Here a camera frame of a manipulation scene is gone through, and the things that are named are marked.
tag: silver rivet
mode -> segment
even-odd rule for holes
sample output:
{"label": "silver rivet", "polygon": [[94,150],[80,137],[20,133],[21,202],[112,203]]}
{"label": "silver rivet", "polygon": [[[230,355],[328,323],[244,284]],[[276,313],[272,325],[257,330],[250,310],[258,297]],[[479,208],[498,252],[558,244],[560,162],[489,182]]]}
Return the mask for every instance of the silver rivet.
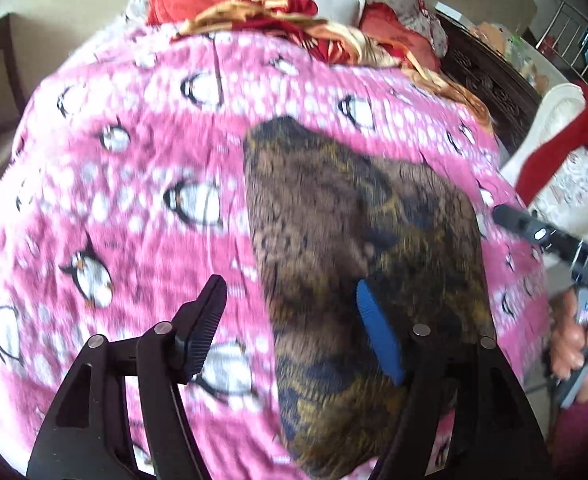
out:
{"label": "silver rivet", "polygon": [[426,337],[430,335],[430,332],[432,330],[430,330],[430,327],[428,327],[427,325],[424,325],[423,323],[417,323],[414,325],[414,328],[412,329],[414,331],[414,333],[416,335],[419,335],[421,337]]}
{"label": "silver rivet", "polygon": [[104,340],[105,338],[102,335],[96,334],[87,340],[87,345],[90,348],[98,348],[100,345],[103,344]]}
{"label": "silver rivet", "polygon": [[154,332],[158,335],[167,334],[172,329],[172,324],[169,321],[161,321],[154,327]]}
{"label": "silver rivet", "polygon": [[494,350],[496,348],[496,341],[491,337],[483,336],[481,338],[481,346],[485,348],[485,350]]}

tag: human hand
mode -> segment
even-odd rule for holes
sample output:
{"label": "human hand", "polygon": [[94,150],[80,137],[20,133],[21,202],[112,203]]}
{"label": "human hand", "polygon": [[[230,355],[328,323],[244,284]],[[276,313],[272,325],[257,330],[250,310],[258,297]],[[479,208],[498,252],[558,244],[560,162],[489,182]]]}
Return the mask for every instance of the human hand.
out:
{"label": "human hand", "polygon": [[[558,324],[552,334],[551,359],[552,371],[559,379],[570,377],[572,370],[583,366],[584,357],[581,350],[588,346],[588,330],[576,324],[574,316],[578,300],[574,290],[568,290],[563,297],[563,310],[558,317]],[[583,381],[578,395],[578,402],[588,401],[588,374]]]}

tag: tile floor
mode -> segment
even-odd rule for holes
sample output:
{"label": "tile floor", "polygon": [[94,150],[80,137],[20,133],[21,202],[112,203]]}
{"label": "tile floor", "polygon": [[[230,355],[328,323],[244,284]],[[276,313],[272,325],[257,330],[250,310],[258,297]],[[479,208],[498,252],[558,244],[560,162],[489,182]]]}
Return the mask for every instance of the tile floor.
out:
{"label": "tile floor", "polygon": [[[12,36],[25,95],[29,96],[72,50],[116,18],[126,3],[127,0],[0,0],[0,17],[15,13]],[[542,391],[531,396],[530,401],[545,428],[549,397]]]}

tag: pink blanket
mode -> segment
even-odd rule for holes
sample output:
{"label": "pink blanket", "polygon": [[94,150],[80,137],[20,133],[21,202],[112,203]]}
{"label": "pink blanket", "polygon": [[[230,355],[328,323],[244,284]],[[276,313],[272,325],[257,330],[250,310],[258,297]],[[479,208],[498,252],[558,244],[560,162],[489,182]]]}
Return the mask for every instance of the pink blanket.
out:
{"label": "pink blanket", "polygon": [[[246,131],[285,114],[354,150],[426,161],[468,194],[498,341],[522,375],[548,330],[545,274],[536,250],[492,222],[490,206],[517,198],[496,169],[495,140],[464,107],[399,70],[330,67],[259,34],[170,44],[172,32],[82,48],[28,105],[0,181],[0,434],[26,455],[89,336],[141,335],[220,274],[228,306],[202,378],[229,395],[183,391],[205,462],[215,479],[305,478],[278,438],[243,179]],[[128,387],[149,470],[135,381]]]}

